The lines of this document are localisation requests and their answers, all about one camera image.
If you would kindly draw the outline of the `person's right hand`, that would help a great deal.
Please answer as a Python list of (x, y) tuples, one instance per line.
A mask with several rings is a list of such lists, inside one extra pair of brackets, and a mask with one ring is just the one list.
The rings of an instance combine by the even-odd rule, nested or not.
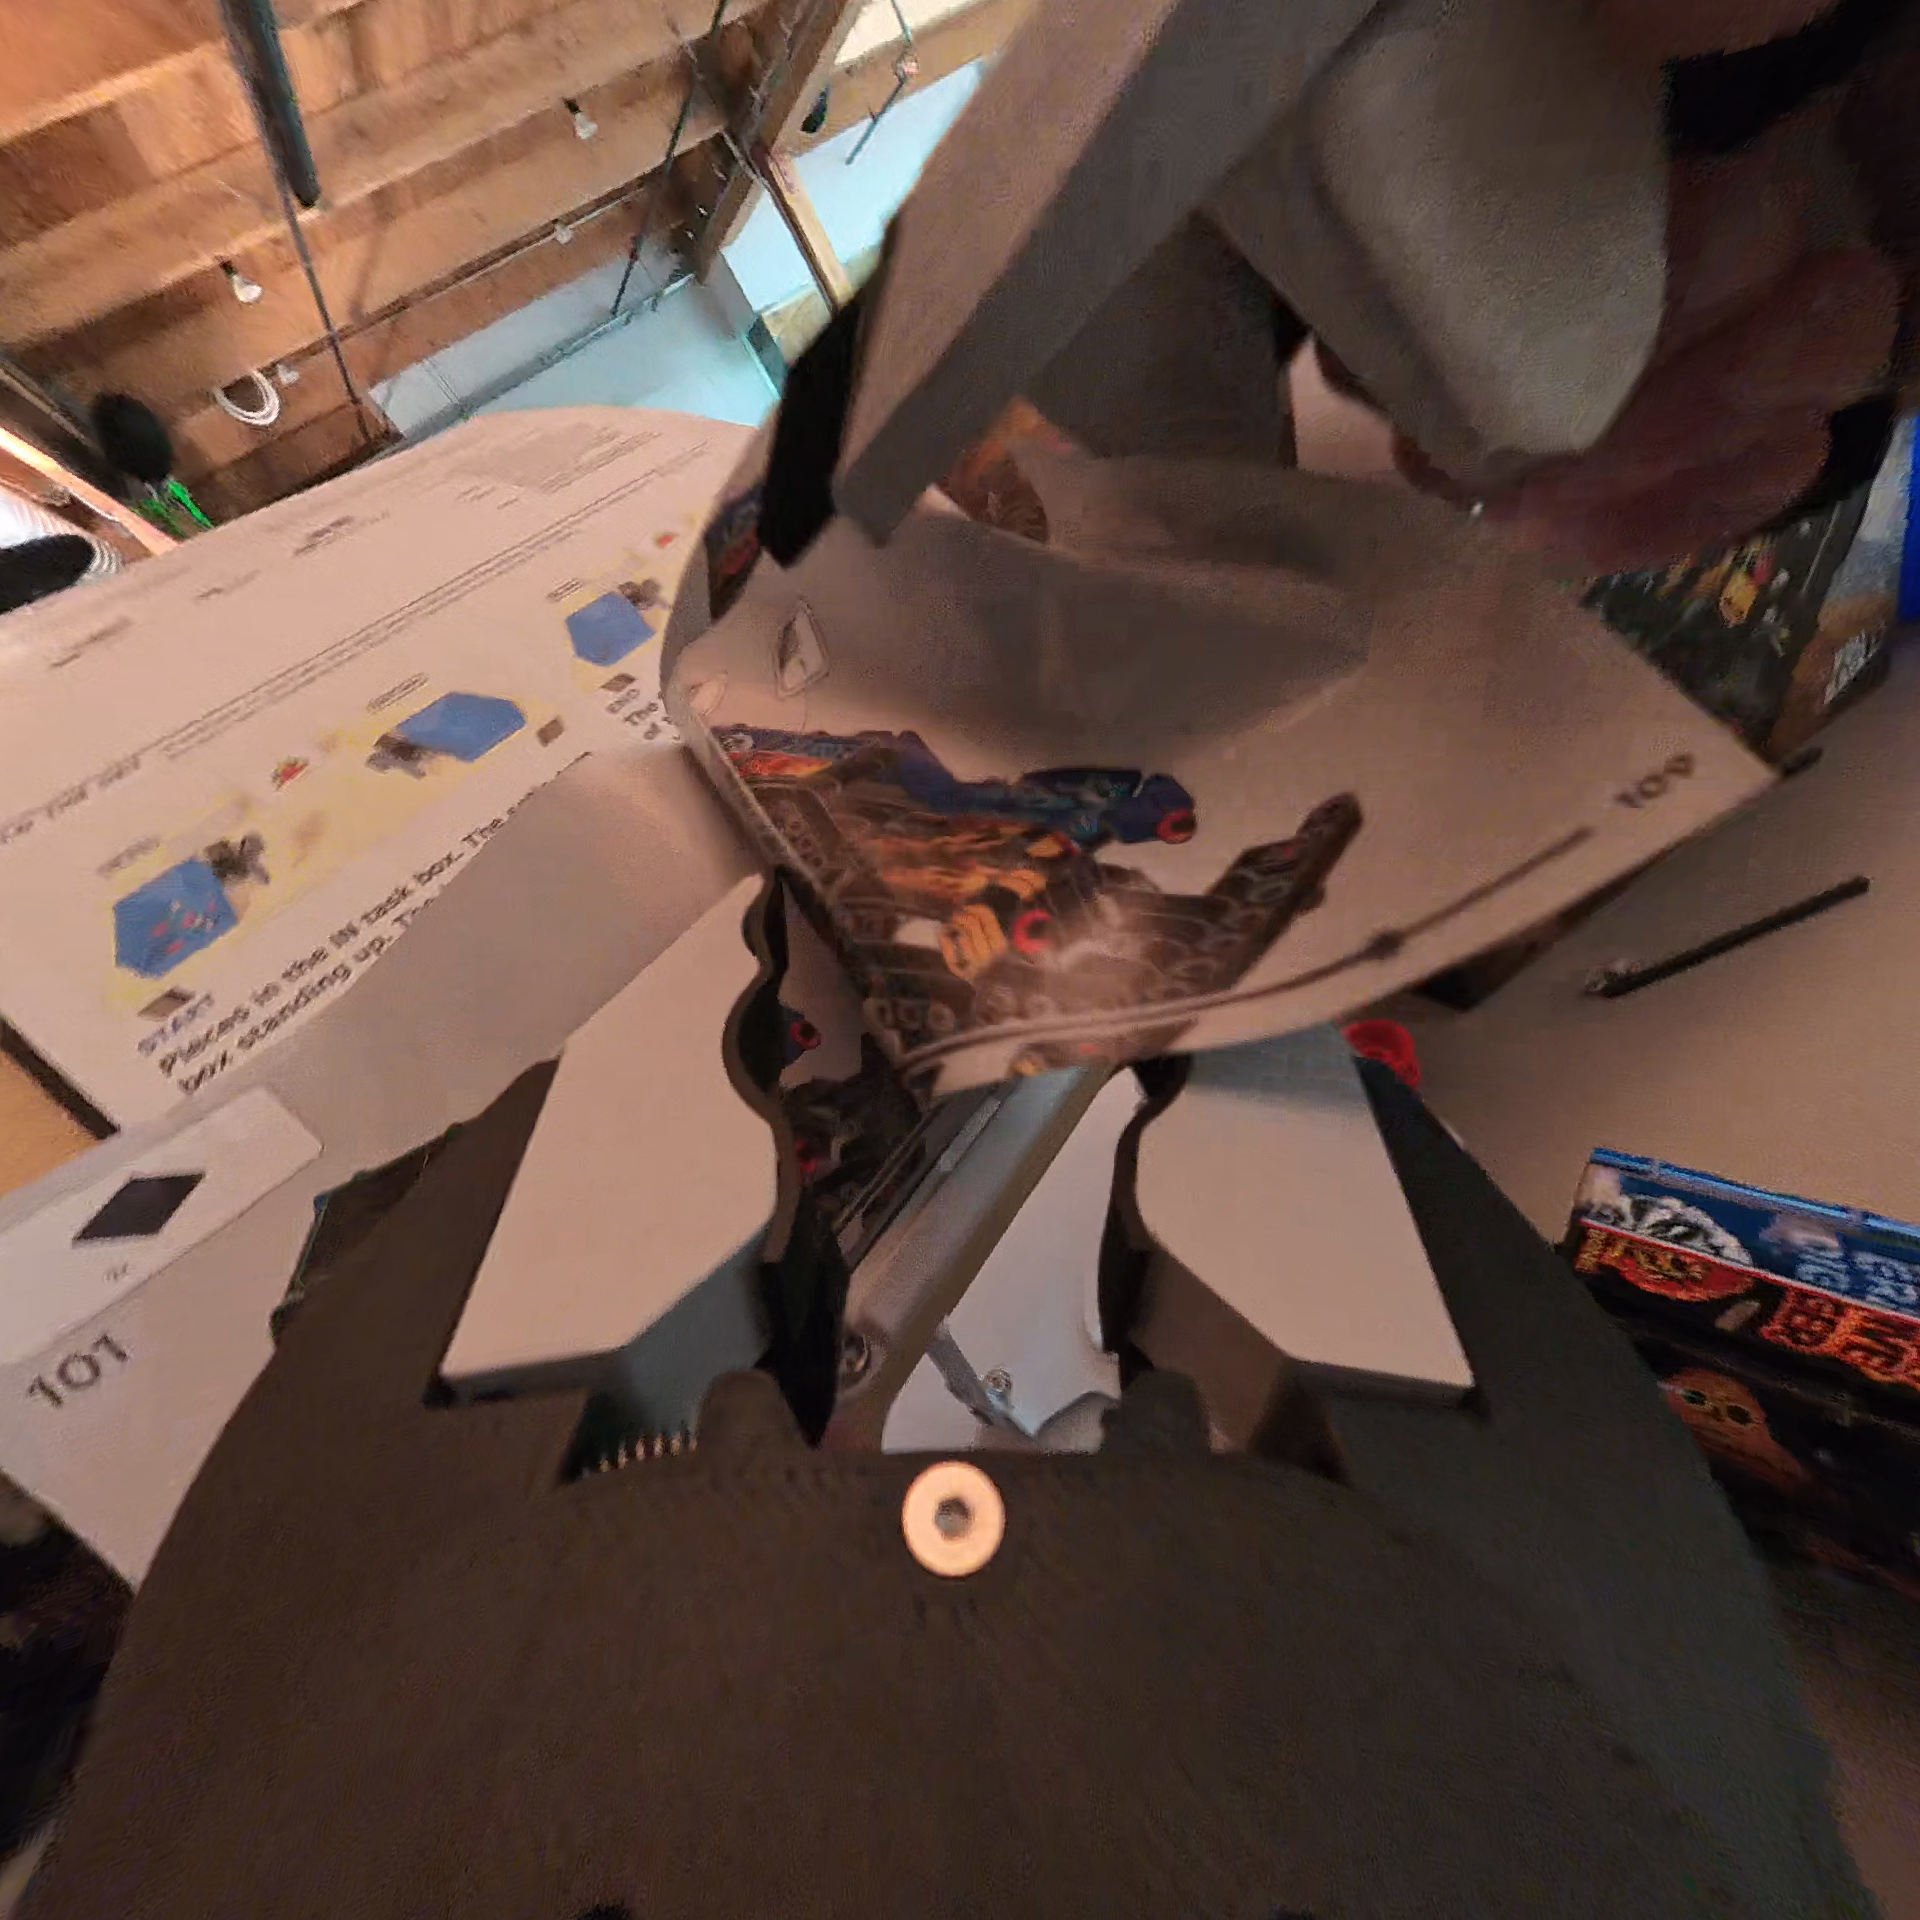
[(1491, 491), (1480, 520), (1572, 575), (1755, 536), (1812, 489), (1834, 420), (1915, 404), (1915, 4), (1591, 4), (1624, 59), (1841, 70), (1725, 155), (1672, 164), (1667, 311), (1644, 378), (1587, 454)]

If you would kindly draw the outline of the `blue black brick truck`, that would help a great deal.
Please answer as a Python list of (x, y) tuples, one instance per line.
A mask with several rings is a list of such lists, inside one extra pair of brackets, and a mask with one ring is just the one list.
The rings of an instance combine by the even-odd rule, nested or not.
[(1915, 1526), (1913, 1223), (1597, 1147), (1562, 1250), (1724, 1471)]

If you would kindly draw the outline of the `black axle rod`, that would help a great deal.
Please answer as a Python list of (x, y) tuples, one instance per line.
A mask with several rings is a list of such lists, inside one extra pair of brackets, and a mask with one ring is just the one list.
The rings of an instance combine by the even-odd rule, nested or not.
[(1820, 922), (1832, 912), (1869, 896), (1873, 886), (1875, 883), (1866, 876), (1852, 876), (1812, 896), (1773, 907), (1765, 916), (1717, 934), (1706, 943), (1674, 952), (1665, 959), (1641, 962), (1613, 962), (1588, 977), (1588, 982), (1583, 985), (1583, 998), (1597, 1001), (1616, 1001), (1665, 985), (1672, 979), (1681, 979), (1684, 974), (1703, 969), (1711, 962), (1721, 960), (1724, 955), (1762, 944), (1780, 934), (1787, 934), (1791, 929)]

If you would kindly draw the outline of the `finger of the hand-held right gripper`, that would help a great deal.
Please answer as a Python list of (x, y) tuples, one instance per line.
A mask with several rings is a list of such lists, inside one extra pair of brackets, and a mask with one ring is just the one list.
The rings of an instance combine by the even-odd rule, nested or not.
[(1298, 462), (1290, 367), (1308, 327), (1194, 212), (1025, 387), (1100, 457)]
[(785, 385), (760, 552), (885, 540), (1376, 4), (1035, 4)]

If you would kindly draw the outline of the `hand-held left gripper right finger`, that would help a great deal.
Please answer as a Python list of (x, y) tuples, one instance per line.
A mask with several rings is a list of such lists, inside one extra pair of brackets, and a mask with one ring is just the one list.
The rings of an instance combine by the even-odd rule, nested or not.
[(1095, 1284), (1124, 1382), (1184, 1376), (1213, 1435), (1328, 1435), (1333, 1398), (1473, 1403), (1473, 1366), (1335, 1028), (1136, 1074)]

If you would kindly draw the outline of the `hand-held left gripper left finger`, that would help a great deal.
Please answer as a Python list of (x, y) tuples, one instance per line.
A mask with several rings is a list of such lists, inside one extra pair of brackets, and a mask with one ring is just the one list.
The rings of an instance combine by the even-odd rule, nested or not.
[(562, 1048), (442, 1362), (465, 1401), (580, 1387), (642, 1433), (760, 1367), (833, 1418), (848, 1265), (780, 1097), (785, 889), (738, 883)]

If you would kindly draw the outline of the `grey desk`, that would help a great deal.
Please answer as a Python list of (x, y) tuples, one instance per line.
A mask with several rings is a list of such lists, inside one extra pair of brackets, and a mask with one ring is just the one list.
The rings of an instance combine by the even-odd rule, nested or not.
[[(1545, 1236), (1597, 1146), (1915, 1220), (1913, 632), (1818, 746), (1805, 772), (1672, 854), (1484, 1006), (1384, 1006), (1416, 1038), (1429, 1106)], [(1647, 992), (1583, 998), (1597, 969), (1852, 876), (1873, 895), (1825, 920)]]

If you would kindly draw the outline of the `monster truck set box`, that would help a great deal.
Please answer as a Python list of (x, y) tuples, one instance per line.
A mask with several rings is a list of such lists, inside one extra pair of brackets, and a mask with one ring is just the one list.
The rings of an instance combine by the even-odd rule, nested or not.
[(1743, 743), (1801, 759), (1887, 678), (1904, 623), (1915, 420), (1899, 420), (1877, 478), (1707, 558), (1595, 582), (1583, 603)]

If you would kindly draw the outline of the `instruction booklet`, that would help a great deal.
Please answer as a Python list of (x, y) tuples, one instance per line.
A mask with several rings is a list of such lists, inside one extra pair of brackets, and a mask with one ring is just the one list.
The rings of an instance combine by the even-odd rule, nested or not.
[(1416, 497), (1040, 451), (754, 554), (767, 438), (495, 417), (5, 618), (5, 1476), (138, 1585), (327, 1183), (780, 873), (915, 1090), (1331, 1024), (1772, 772)]

